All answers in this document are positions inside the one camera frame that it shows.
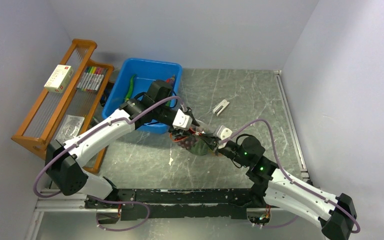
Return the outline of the clear zip top bag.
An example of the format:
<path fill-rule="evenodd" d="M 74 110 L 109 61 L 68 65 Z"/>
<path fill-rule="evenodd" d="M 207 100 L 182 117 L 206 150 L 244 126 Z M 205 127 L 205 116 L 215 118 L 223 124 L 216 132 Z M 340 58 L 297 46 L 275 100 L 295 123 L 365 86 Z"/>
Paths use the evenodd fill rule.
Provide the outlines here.
<path fill-rule="evenodd" d="M 214 147 L 209 144 L 213 141 L 215 128 L 199 120 L 198 124 L 192 124 L 188 131 L 171 127 L 168 131 L 171 141 L 196 156 L 213 153 Z"/>

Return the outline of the dark toy grape bunch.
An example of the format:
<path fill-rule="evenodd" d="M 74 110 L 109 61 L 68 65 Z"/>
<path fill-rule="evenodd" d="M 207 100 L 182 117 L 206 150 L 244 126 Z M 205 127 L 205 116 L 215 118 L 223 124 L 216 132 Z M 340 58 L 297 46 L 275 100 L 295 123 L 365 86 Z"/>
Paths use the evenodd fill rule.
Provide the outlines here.
<path fill-rule="evenodd" d="M 178 141 L 177 144 L 183 149 L 191 150 L 196 142 L 197 139 L 194 136 L 187 136 Z"/>

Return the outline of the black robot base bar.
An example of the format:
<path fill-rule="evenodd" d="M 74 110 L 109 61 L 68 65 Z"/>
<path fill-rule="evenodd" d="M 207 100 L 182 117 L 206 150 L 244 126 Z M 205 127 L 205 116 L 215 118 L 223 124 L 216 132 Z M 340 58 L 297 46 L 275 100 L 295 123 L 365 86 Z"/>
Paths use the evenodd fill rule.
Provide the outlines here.
<path fill-rule="evenodd" d="M 86 195 L 85 208 L 96 210 L 98 223 L 143 219 L 230 217 L 247 220 L 265 215 L 274 205 L 254 184 L 250 188 L 118 188 L 108 178 L 90 179 L 78 192 Z"/>

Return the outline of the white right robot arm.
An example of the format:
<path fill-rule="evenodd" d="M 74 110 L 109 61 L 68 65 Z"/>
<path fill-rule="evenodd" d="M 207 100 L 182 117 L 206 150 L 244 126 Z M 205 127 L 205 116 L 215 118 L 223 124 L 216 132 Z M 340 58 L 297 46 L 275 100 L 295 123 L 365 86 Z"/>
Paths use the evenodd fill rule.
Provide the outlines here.
<path fill-rule="evenodd" d="M 229 140 L 219 146 L 220 139 L 210 134 L 200 135 L 206 145 L 242 167 L 253 182 L 250 202 L 255 207 L 279 207 L 320 228 L 330 240 L 347 240 L 357 226 L 357 213 L 350 196 L 336 196 L 294 177 L 280 165 L 268 159 L 265 148 L 253 135 L 247 134 L 238 144 Z"/>

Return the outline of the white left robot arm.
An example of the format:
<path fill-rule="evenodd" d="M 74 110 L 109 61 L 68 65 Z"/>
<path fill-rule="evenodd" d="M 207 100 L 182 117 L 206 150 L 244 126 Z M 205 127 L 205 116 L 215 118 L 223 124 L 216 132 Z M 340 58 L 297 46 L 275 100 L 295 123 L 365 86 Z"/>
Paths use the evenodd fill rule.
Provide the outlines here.
<path fill-rule="evenodd" d="M 107 178 L 83 167 L 100 150 L 152 121 L 188 131 L 193 119 L 181 98 L 172 91 L 169 83 L 156 80 L 148 91 L 122 103 L 105 120 L 81 135 L 63 143 L 51 142 L 41 174 L 47 174 L 65 196 L 82 193 L 98 198 L 106 208 L 114 207 L 119 200 L 118 188 Z"/>

